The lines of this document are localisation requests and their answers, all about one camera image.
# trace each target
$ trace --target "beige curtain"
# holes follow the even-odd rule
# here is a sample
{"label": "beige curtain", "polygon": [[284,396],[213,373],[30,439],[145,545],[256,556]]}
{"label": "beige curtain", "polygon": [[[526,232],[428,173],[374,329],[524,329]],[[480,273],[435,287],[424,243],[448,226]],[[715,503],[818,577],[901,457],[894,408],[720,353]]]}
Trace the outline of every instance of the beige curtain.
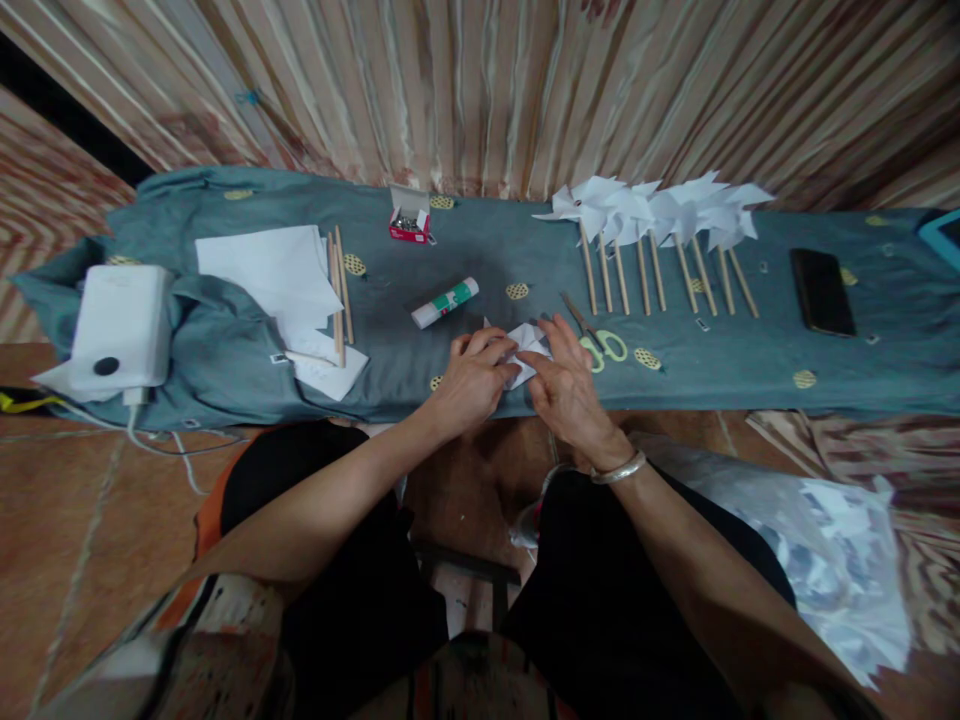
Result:
{"label": "beige curtain", "polygon": [[960,198],[946,0],[0,0],[157,170],[542,200],[710,169],[777,207]]}

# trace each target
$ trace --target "blue fabric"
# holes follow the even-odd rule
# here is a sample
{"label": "blue fabric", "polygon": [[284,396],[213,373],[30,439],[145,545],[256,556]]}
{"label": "blue fabric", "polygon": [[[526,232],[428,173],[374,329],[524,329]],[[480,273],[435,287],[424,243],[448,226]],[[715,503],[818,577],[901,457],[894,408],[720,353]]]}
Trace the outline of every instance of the blue fabric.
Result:
{"label": "blue fabric", "polygon": [[[224,193],[230,190],[254,194],[229,200]],[[453,338],[479,329],[483,315],[509,331],[542,313],[566,314],[561,290],[595,327],[617,333],[630,350],[622,363],[606,358],[606,369],[595,376],[609,409],[803,408],[862,416],[956,413],[960,407],[960,275],[917,238],[926,211],[755,213],[762,239],[737,248],[760,309],[760,319],[754,319],[732,268],[737,312],[727,314],[716,253],[705,261],[717,317],[710,315],[702,294],[699,315],[691,312],[673,248],[659,251],[665,313],[656,303],[648,258],[653,310],[645,316],[635,246],[623,249],[632,314],[621,312],[612,261],[615,312],[603,311],[594,253],[601,312],[591,317],[576,226],[530,217],[548,211],[547,205],[458,199],[452,210],[433,211],[434,247],[391,239],[391,209],[386,189],[313,175],[232,167],[182,170],[150,178],[135,204],[110,214],[115,239],[87,238],[14,282],[66,358],[89,265],[123,255],[177,274],[170,301],[175,320],[171,376],[143,416],[146,427],[158,429],[180,428],[184,418],[204,427],[330,413],[396,420],[430,394],[430,380],[443,374]],[[880,220],[868,223],[868,217]],[[300,386],[288,363],[271,363],[270,355],[281,350],[279,336],[244,291],[196,274],[197,238],[305,224],[318,225],[321,233],[339,224],[345,252],[367,266],[365,279],[348,275],[348,283],[356,348],[370,362],[340,404]],[[794,247],[833,253],[859,278],[847,288],[859,338],[804,327],[790,267]],[[687,253],[695,272],[693,253]],[[768,266],[765,274],[759,271],[761,262]],[[468,275],[479,283],[479,296],[418,330],[410,311]],[[518,282],[527,283],[530,293],[514,301],[505,288]],[[697,325],[698,317],[708,332]],[[868,344],[870,335],[880,341]],[[639,347],[661,360],[662,371],[633,358]],[[798,389],[793,375],[800,370],[814,372],[816,385]],[[119,400],[87,409],[114,422],[126,417]],[[507,393],[497,411],[498,416],[528,414],[525,389]]]}

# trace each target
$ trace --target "bangle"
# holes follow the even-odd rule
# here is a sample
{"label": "bangle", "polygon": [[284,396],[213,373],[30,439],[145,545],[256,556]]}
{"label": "bangle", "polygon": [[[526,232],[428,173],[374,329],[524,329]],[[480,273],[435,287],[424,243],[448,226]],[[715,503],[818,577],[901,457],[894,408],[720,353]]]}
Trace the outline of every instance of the bangle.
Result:
{"label": "bangle", "polygon": [[598,473],[596,468],[590,471],[590,481],[594,485],[610,485],[620,482],[624,478],[633,475],[637,470],[647,464],[647,456],[643,450],[637,450],[637,454],[620,467],[606,473]]}

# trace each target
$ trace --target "hand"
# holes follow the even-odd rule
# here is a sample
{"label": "hand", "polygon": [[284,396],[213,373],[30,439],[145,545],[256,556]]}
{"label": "hand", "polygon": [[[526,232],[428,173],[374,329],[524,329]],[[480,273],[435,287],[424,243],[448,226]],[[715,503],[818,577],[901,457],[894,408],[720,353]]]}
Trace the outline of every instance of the hand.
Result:
{"label": "hand", "polygon": [[486,420],[497,409],[504,383],[520,374],[517,364],[497,365],[517,344],[500,328],[461,335],[450,344],[443,382],[417,413],[444,440],[452,440]]}
{"label": "hand", "polygon": [[533,409],[553,434],[586,455],[599,472],[614,470],[634,456],[634,449],[597,399],[593,356],[580,344],[558,313],[553,322],[537,323],[550,338],[553,362],[540,353],[520,352],[517,359],[537,371],[530,379]]}

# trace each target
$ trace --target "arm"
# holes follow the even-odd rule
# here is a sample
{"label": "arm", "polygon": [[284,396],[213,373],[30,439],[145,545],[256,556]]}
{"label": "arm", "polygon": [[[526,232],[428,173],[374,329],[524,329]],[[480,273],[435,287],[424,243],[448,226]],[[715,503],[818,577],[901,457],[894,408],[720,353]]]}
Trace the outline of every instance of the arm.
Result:
{"label": "arm", "polygon": [[[529,383],[537,414],[598,471],[624,465],[636,451],[597,400],[589,353],[560,315],[540,327],[554,362],[518,353],[538,372]],[[791,717],[803,712],[801,702],[813,702],[820,703],[818,716],[831,717],[818,695],[797,686],[857,689],[793,608],[656,470],[645,465],[611,489],[687,626],[744,709],[765,704],[777,717]]]}
{"label": "arm", "polygon": [[496,409],[517,365],[495,366],[516,343],[499,328],[453,341],[443,383],[416,412],[309,476],[227,534],[181,579],[238,573],[292,600],[333,559],[396,480]]}

